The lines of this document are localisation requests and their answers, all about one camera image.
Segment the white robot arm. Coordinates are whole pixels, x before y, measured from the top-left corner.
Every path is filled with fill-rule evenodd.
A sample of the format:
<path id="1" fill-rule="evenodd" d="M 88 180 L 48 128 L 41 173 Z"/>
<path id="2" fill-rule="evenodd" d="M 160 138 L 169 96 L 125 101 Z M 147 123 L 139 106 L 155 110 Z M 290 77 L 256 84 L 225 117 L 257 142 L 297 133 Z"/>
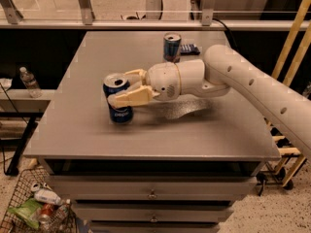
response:
<path id="1" fill-rule="evenodd" d="M 130 87 L 108 97 L 114 108 L 142 106 L 152 100 L 171 101 L 181 95 L 223 96 L 235 89 L 311 158 L 311 100 L 278 82 L 237 51 L 214 45 L 201 59 L 159 63 L 149 70 L 123 74 Z"/>

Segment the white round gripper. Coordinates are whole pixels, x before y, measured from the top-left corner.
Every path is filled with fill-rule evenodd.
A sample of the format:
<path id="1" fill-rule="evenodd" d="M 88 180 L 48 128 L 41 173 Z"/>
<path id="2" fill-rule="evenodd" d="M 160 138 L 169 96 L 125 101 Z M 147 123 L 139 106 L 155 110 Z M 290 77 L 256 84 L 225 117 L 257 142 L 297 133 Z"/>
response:
<path id="1" fill-rule="evenodd" d="M 109 95 L 107 101 L 116 109 L 147 105 L 153 99 L 171 101 L 177 99 L 181 93 L 179 69 L 172 62 L 156 64 L 148 71 L 130 70 L 125 72 L 124 76 L 130 84 L 147 83 L 147 85 L 131 86 L 127 90 Z"/>

